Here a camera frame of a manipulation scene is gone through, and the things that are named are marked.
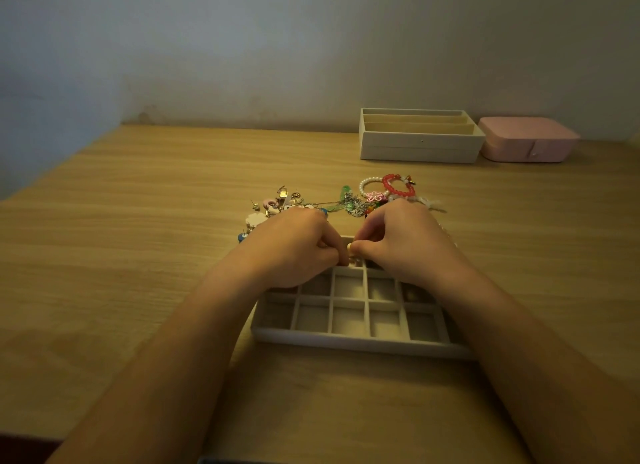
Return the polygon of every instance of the red beaded bracelet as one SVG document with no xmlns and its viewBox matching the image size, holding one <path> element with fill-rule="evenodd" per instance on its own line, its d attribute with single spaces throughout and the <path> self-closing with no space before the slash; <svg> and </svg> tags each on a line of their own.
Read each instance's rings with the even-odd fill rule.
<svg viewBox="0 0 640 464">
<path fill-rule="evenodd" d="M 409 191 L 398 191 L 391 185 L 391 181 L 398 179 L 399 181 L 404 182 L 406 188 Z M 396 194 L 402 197 L 412 197 L 415 196 L 415 189 L 413 188 L 413 182 L 411 180 L 411 176 L 402 177 L 400 174 L 387 174 L 382 178 L 382 184 L 388 189 L 391 194 Z"/>
</svg>

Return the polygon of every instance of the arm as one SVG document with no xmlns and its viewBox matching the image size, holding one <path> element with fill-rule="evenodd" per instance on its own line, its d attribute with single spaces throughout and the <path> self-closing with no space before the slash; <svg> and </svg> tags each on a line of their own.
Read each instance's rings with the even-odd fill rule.
<svg viewBox="0 0 640 464">
<path fill-rule="evenodd" d="M 477 271 L 424 206 L 390 202 L 355 240 L 354 255 L 438 298 L 537 461 L 640 461 L 640 399 Z"/>
<path fill-rule="evenodd" d="M 261 224 L 211 269 L 48 462 L 195 462 L 259 294 L 338 263 L 348 263 L 346 249 L 320 211 L 289 209 Z"/>
</svg>

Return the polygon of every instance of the pink jewelry box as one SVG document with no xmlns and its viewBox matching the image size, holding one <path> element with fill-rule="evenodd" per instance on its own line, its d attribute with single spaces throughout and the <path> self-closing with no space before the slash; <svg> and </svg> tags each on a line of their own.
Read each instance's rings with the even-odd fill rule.
<svg viewBox="0 0 640 464">
<path fill-rule="evenodd" d="M 484 117 L 481 154 L 497 162 L 562 162 L 580 136 L 544 117 Z"/>
</svg>

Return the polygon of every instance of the hand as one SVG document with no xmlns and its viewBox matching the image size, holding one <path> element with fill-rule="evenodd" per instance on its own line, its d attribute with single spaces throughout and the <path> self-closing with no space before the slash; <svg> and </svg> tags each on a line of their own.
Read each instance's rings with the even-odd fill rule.
<svg viewBox="0 0 640 464">
<path fill-rule="evenodd" d="M 291 208 L 258 225 L 234 249 L 234 263 L 248 264 L 263 284 L 295 287 L 335 265 L 348 265 L 342 239 L 320 209 Z"/>
<path fill-rule="evenodd" d="M 396 199 L 375 209 L 353 240 L 351 254 L 436 294 L 475 271 L 427 207 L 417 202 Z"/>
</svg>

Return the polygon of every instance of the white jewelry box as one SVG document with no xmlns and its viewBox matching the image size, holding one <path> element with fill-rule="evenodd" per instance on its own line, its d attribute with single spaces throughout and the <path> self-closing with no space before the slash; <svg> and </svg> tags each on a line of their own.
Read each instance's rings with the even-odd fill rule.
<svg viewBox="0 0 640 464">
<path fill-rule="evenodd" d="M 463 110 L 360 109 L 360 158 L 474 163 L 484 132 Z"/>
<path fill-rule="evenodd" d="M 353 237 L 342 237 L 346 245 Z M 427 291 L 356 259 L 257 302 L 256 340 L 372 353 L 474 359 L 460 330 Z"/>
</svg>

